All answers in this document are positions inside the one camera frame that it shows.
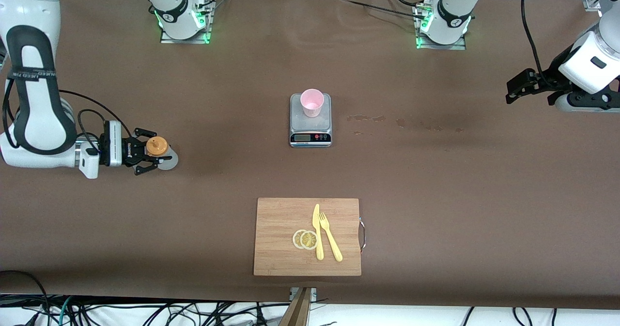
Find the knife handle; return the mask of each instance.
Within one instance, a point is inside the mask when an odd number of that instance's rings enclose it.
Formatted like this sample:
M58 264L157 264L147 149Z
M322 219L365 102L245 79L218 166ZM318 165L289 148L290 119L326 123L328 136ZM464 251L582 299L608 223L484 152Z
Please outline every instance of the knife handle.
M316 259L321 261L323 257L323 242L321 242L321 229L319 229L316 234Z
M338 245L336 245L336 240L334 240L334 237L332 237L332 232L331 231L326 231L327 233L327 238L329 239L329 244L330 246L332 246L332 252L334 253L334 258L336 259L337 262L342 262L342 253L341 253L341 249L338 248Z

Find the teal cable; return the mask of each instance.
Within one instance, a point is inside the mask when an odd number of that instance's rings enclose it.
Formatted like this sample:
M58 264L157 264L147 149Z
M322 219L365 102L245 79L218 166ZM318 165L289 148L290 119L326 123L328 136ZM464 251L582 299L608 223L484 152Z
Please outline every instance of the teal cable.
M62 308L60 308L60 315L58 316L58 326L62 325L62 318L64 317L64 311L67 309L67 304L69 304L69 299L71 299L71 297L73 296L70 295L69 297L67 297L67 299L65 299L64 303L62 304Z

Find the pink cup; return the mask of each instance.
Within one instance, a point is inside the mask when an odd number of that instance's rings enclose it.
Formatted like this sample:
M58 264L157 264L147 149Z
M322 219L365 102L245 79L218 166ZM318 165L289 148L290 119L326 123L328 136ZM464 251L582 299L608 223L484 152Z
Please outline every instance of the pink cup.
M304 113L310 118L315 118L321 113L321 107L323 107L325 102L323 93L317 89L305 90L301 94L300 100Z

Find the kitchen scale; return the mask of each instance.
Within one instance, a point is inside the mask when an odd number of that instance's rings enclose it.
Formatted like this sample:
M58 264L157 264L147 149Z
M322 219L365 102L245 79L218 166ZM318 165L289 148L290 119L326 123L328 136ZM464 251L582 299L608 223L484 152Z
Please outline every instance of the kitchen scale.
M291 96L289 143L295 148L324 148L332 145L332 98L326 93L321 113L308 118L301 106L301 94Z

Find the brown tabletop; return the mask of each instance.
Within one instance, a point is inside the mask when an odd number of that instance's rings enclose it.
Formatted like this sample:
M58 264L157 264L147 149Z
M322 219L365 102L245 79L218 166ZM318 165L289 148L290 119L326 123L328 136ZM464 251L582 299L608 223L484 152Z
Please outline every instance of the brown tabletop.
M97 180L0 165L2 269L65 295L317 286L330 302L620 305L619 117L558 112L544 94L505 104L534 65L518 0L480 0L461 52L416 50L410 19L343 0L226 0L203 46L160 44L147 0L61 5L59 86L159 132L180 162ZM527 9L545 68L596 20L580 0ZM328 149L288 145L289 98L307 88L332 96ZM259 197L359 198L361 277L254 277Z

